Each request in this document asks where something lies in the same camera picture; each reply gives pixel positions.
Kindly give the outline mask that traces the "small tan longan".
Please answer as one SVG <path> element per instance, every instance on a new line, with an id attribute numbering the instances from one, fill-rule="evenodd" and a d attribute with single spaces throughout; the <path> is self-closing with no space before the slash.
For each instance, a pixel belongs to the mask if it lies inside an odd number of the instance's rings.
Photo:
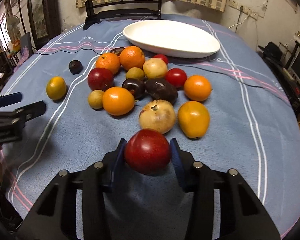
<path id="1" fill-rule="evenodd" d="M 92 109 L 102 109 L 103 108 L 103 99 L 104 91 L 102 90 L 93 90 L 88 96 L 88 103 Z"/>

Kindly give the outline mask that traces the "white oval plate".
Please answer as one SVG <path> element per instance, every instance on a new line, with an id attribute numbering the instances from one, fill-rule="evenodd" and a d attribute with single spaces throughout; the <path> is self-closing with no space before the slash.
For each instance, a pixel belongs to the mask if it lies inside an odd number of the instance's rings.
<path id="1" fill-rule="evenodd" d="M 200 59 L 217 53 L 220 42 L 210 33 L 190 24 L 171 20 L 146 20 L 123 30 L 133 45 L 156 54 Z"/>

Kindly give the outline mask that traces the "yellow green fruit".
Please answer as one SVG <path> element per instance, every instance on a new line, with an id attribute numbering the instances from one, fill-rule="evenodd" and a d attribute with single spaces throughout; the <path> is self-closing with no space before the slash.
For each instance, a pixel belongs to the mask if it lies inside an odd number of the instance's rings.
<path id="1" fill-rule="evenodd" d="M 60 100 L 65 96 L 66 91 L 67 85 L 60 76 L 52 77 L 46 85 L 47 96 L 53 101 Z"/>

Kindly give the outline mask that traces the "round orange fruit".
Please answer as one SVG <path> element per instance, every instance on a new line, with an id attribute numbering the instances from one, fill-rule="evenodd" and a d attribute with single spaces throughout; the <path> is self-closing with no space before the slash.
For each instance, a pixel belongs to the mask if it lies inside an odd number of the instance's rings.
<path id="1" fill-rule="evenodd" d="M 193 101 L 205 101 L 211 94 L 212 86 L 204 76 L 193 75 L 184 83 L 185 95 Z"/>

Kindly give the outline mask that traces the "small yellow fruit centre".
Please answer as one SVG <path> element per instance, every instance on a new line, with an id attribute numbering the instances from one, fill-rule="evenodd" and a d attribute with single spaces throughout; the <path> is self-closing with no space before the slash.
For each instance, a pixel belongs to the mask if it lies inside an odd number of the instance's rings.
<path id="1" fill-rule="evenodd" d="M 126 78 L 143 81 L 145 78 L 145 73 L 141 68 L 133 67 L 126 72 Z"/>

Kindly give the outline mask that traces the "red tomato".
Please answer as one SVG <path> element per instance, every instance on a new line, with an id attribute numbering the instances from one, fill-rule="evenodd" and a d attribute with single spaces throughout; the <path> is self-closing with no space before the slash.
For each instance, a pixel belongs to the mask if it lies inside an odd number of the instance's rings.
<path id="1" fill-rule="evenodd" d="M 157 55 L 154 55 L 153 58 L 161 59 L 161 60 L 164 61 L 166 64 L 169 63 L 168 58 L 167 58 L 165 55 L 163 55 L 163 54 L 157 54 Z"/>
<path id="2" fill-rule="evenodd" d="M 175 88 L 182 88 L 187 80 L 187 74 L 180 68 L 172 68 L 166 73 L 164 78 Z"/>

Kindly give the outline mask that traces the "small dark purple fruit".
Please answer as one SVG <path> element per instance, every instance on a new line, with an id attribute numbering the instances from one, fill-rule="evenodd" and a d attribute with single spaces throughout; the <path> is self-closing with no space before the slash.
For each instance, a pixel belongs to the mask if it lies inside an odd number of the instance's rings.
<path id="1" fill-rule="evenodd" d="M 78 74 L 82 71 L 82 63 L 78 60 L 72 60 L 68 64 L 68 68 L 72 74 Z"/>

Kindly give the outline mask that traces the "speckled pale yellow fruit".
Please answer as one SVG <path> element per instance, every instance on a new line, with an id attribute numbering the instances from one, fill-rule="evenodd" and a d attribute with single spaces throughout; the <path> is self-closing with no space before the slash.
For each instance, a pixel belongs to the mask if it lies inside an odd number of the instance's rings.
<path id="1" fill-rule="evenodd" d="M 165 100 L 149 102 L 139 114 L 141 129 L 153 129 L 161 134 L 169 132 L 176 121 L 173 105 Z"/>

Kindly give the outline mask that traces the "dark purple plum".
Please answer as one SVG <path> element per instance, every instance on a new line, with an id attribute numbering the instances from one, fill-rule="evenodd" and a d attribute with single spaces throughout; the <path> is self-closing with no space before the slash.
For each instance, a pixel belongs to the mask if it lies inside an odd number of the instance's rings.
<path id="1" fill-rule="evenodd" d="M 125 81 L 122 84 L 122 88 L 125 88 L 126 90 L 130 91 L 131 94 L 134 96 L 135 100 L 143 98 L 146 93 L 146 86 L 144 82 L 138 79 L 125 79 Z"/>

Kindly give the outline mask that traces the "large mandarin orange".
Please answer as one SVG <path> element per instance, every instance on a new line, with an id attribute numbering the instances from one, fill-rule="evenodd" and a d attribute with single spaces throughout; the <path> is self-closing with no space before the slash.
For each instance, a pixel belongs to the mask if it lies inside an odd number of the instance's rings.
<path id="1" fill-rule="evenodd" d="M 145 62 L 145 55 L 139 47 L 129 46 L 121 52 L 119 59 L 122 67 L 126 71 L 131 68 L 142 69 Z"/>

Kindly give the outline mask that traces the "blue plaid tablecloth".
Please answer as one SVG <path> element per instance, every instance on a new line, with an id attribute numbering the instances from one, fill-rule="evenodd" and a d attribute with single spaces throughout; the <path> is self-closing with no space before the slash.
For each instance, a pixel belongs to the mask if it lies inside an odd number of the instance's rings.
<path id="1" fill-rule="evenodd" d="M 300 217 L 300 130 L 286 94 L 269 67 L 232 31 L 185 16 L 167 19 L 201 27 L 221 45 L 207 59 L 172 59 L 168 65 L 209 80 L 211 93 L 202 102 L 210 118 L 205 135 L 191 140 L 180 129 L 178 111 L 189 101 L 183 91 L 175 103 L 146 95 L 125 115 L 91 108 L 88 74 L 102 54 L 128 46 L 123 29 L 130 20 L 75 27 L 31 56 L 3 89 L 21 92 L 25 105 L 39 100 L 47 105 L 43 116 L 26 124 L 21 142 L 3 148 L 11 178 L 8 201 L 25 217 L 59 170 L 83 169 L 142 124 L 154 125 L 209 167 L 238 169 L 286 235 Z"/>

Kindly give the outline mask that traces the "wrinkled dark passion fruit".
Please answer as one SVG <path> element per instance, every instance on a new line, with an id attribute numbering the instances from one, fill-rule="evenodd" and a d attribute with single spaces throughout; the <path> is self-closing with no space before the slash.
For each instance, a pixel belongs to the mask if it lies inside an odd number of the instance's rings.
<path id="1" fill-rule="evenodd" d="M 165 100 L 174 104 L 178 98 L 177 89 L 165 79 L 148 79 L 145 86 L 147 93 L 154 100 Z"/>

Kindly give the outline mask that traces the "pale yellow round fruit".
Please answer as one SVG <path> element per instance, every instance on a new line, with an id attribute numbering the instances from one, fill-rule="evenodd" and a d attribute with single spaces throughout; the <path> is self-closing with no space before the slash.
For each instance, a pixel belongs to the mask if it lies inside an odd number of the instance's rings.
<path id="1" fill-rule="evenodd" d="M 143 71 L 148 79 L 156 79 L 164 77 L 168 67 L 161 59 L 151 58 L 144 62 Z"/>

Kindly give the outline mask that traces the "dark red plum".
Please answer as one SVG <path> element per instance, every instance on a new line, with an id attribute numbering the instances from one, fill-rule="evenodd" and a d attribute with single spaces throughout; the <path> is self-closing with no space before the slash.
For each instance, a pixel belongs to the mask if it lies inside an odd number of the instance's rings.
<path id="1" fill-rule="evenodd" d="M 106 91 L 114 85 L 114 76 L 106 68 L 94 68 L 88 74 L 88 86 L 91 90 Z"/>

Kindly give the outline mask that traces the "round fish screen stand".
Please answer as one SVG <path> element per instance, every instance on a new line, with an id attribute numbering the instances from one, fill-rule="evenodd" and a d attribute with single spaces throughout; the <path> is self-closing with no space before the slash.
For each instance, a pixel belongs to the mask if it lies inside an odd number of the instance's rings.
<path id="1" fill-rule="evenodd" d="M 151 10 L 147 8 L 128 8 L 128 9 L 113 9 L 101 11 L 99 13 L 94 13 L 94 9 L 100 7 L 106 7 L 111 5 L 120 4 L 141 4 L 141 3 L 155 3 L 158 5 L 156 10 Z M 110 2 L 96 4 L 94 5 L 92 0 L 86 0 L 85 9 L 87 16 L 83 25 L 83 29 L 87 30 L 90 26 L 95 23 L 100 23 L 100 20 L 107 18 L 117 18 L 117 17 L 130 17 L 130 16 L 146 16 L 146 17 L 156 17 L 161 18 L 161 6 L 162 0 L 111 0 Z"/>

